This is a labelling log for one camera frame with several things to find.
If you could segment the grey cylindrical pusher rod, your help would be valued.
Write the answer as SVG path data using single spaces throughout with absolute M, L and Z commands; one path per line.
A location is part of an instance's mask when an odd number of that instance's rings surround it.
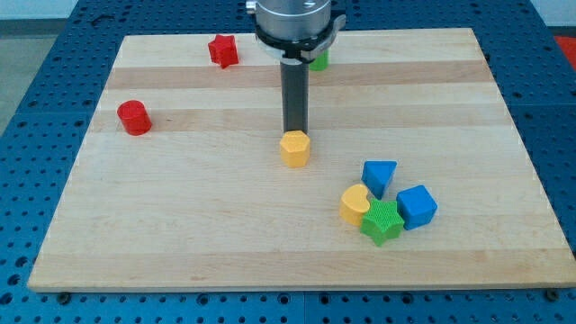
M 309 67 L 280 64 L 283 131 L 308 132 Z

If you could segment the green block behind arm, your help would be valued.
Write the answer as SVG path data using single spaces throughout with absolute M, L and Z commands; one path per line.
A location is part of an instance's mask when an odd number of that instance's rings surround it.
M 311 71 L 323 71 L 327 69 L 328 66 L 329 66 L 329 51 L 325 50 L 309 64 L 309 69 Z

